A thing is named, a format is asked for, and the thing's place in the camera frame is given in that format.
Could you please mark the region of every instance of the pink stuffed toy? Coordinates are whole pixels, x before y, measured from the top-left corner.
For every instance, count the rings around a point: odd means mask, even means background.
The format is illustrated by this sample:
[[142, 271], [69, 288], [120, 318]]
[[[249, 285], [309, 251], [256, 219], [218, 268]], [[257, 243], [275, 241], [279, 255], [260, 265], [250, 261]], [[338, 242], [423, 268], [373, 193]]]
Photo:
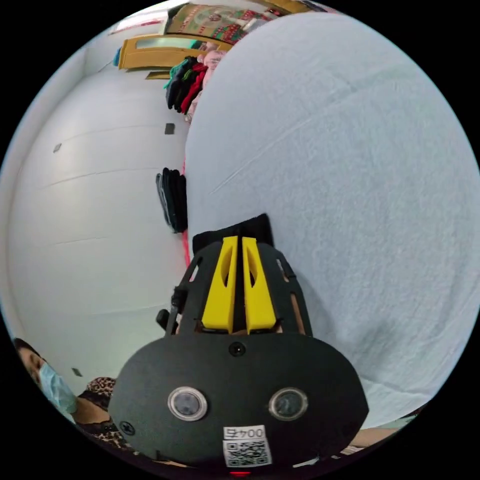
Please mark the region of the pink stuffed toy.
[[190, 105], [190, 108], [186, 113], [185, 121], [188, 122], [189, 124], [192, 123], [192, 118], [194, 116], [195, 109], [197, 108], [197, 104], [202, 95], [202, 92], [205, 89], [205, 86], [210, 81], [210, 78], [212, 77], [215, 69], [217, 68], [217, 65], [219, 64], [220, 60], [225, 56], [226, 53], [227, 52], [223, 50], [220, 50], [220, 51], [215, 50], [215, 51], [209, 51], [206, 55], [199, 55], [196, 58], [199, 63], [206, 65], [208, 67], [208, 70], [206, 71], [205, 77], [203, 78], [203, 82], [201, 84], [201, 91], [193, 99]]

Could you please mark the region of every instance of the bed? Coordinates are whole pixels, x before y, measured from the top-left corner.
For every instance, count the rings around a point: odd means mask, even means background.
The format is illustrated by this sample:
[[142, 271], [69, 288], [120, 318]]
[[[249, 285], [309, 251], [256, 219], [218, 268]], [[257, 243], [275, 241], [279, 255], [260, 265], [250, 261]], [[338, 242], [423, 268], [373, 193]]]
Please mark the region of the bed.
[[363, 427], [427, 403], [479, 311], [480, 175], [425, 73], [348, 16], [289, 15], [218, 65], [185, 151], [190, 254], [267, 213], [314, 336], [361, 378]]

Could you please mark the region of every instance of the woman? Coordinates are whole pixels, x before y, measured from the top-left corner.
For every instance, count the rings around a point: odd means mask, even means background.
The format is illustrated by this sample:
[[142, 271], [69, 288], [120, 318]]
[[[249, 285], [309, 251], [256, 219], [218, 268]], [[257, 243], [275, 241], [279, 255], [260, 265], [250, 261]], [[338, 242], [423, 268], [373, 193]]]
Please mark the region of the woman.
[[[13, 344], [33, 381], [65, 417], [86, 434], [111, 447], [137, 457], [144, 456], [126, 442], [108, 413], [115, 386], [114, 378], [104, 376], [95, 378], [87, 384], [83, 393], [76, 396], [63, 378], [26, 341], [14, 338]], [[172, 461], [158, 463], [185, 467]]]

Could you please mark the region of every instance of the clothes pile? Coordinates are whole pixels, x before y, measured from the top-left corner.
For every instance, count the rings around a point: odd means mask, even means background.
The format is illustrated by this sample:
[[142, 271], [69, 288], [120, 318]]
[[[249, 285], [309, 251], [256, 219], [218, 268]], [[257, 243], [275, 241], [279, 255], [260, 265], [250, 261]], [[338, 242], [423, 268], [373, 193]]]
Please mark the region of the clothes pile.
[[156, 176], [156, 189], [163, 208], [163, 216], [174, 234], [187, 230], [187, 181], [178, 170], [164, 168]]
[[168, 108], [174, 108], [178, 113], [186, 115], [185, 120], [191, 123], [200, 95], [226, 53], [206, 51], [197, 58], [188, 56], [182, 63], [174, 66], [170, 70], [170, 80], [164, 86]]

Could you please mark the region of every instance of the blue face mask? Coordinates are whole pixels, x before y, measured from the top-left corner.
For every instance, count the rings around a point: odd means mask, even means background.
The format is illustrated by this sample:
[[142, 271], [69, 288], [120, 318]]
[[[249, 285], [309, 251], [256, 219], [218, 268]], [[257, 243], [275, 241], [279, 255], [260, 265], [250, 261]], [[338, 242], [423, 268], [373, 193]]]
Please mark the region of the blue face mask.
[[77, 411], [77, 397], [64, 379], [45, 362], [39, 371], [41, 389], [55, 407], [71, 422], [71, 414]]

